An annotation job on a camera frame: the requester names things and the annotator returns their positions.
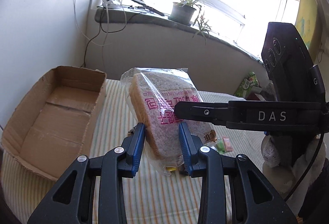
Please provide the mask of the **green candy packet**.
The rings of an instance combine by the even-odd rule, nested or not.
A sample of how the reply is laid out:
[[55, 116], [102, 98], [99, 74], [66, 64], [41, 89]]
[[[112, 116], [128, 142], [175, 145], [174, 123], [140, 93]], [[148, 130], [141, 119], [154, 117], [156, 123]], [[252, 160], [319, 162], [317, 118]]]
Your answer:
[[216, 150], [220, 153], [220, 154], [224, 154], [226, 153], [226, 148], [225, 148], [225, 144], [222, 141], [222, 139], [218, 139], [215, 145]]

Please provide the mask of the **pink candy packet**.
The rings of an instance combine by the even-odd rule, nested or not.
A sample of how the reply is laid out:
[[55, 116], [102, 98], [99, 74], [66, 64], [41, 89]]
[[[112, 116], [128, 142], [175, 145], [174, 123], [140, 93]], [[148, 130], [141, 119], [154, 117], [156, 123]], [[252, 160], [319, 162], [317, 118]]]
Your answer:
[[230, 139], [228, 137], [222, 137], [224, 148], [226, 152], [232, 152], [233, 147], [231, 145]]

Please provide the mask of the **red box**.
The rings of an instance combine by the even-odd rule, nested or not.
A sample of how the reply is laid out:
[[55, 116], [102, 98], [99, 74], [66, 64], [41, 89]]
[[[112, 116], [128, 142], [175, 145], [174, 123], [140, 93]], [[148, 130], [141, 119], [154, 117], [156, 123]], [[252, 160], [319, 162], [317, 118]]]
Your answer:
[[254, 101], [267, 101], [269, 99], [268, 91], [263, 90], [261, 87], [253, 86], [250, 93], [246, 96], [245, 100]]

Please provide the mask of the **green tissue box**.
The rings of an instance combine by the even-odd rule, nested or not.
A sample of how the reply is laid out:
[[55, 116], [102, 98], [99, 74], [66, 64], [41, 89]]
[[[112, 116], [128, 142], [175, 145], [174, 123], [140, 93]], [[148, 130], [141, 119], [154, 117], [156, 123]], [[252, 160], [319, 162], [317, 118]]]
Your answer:
[[234, 93], [236, 97], [247, 98], [252, 91], [253, 87], [259, 87], [259, 82], [254, 72], [250, 72], [247, 77], [245, 77], [237, 90]]

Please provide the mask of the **brown cardboard box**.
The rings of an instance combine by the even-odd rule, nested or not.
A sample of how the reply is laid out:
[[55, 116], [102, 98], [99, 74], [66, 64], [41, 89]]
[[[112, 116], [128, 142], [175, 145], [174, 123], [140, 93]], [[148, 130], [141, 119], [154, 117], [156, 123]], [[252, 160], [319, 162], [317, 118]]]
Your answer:
[[105, 100], [105, 72], [58, 66], [44, 74], [15, 108], [2, 145], [27, 170], [57, 180], [89, 155]]

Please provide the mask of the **potted spider plant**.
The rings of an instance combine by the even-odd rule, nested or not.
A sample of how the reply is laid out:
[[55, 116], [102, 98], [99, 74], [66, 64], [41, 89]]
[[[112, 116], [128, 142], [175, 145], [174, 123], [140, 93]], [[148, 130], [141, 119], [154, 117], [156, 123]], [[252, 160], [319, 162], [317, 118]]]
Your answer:
[[202, 11], [204, 0], [180, 0], [173, 2], [172, 11], [168, 19], [185, 26], [197, 26], [197, 31], [193, 37], [200, 35], [203, 37], [205, 44], [210, 37], [211, 27], [205, 20]]

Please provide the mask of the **black device on windowsill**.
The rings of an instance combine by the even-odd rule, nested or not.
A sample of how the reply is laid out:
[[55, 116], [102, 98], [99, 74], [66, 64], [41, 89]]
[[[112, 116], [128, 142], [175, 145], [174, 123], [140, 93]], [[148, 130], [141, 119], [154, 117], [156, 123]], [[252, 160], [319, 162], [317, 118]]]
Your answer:
[[135, 3], [137, 3], [137, 4], [139, 4], [139, 5], [141, 5], [142, 7], [148, 9], [149, 11], [151, 11], [151, 12], [153, 12], [153, 13], [155, 13], [155, 14], [158, 14], [158, 15], [160, 15], [160, 16], [162, 16], [162, 17], [165, 16], [164, 13], [162, 13], [162, 12], [160, 12], [160, 11], [154, 9], [153, 7], [151, 7], [151, 6], [149, 6], [149, 5], [146, 5], [146, 3], [145, 3], [143, 0], [131, 0], [131, 1], [133, 1], [133, 2], [135, 2]]

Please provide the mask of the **white power strip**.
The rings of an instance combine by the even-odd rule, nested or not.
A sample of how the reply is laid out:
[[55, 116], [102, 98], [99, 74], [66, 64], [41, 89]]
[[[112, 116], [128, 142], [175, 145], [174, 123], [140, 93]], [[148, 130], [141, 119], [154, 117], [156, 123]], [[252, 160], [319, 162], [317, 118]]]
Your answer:
[[102, 6], [109, 9], [115, 9], [120, 7], [120, 3], [117, 0], [102, 0]]

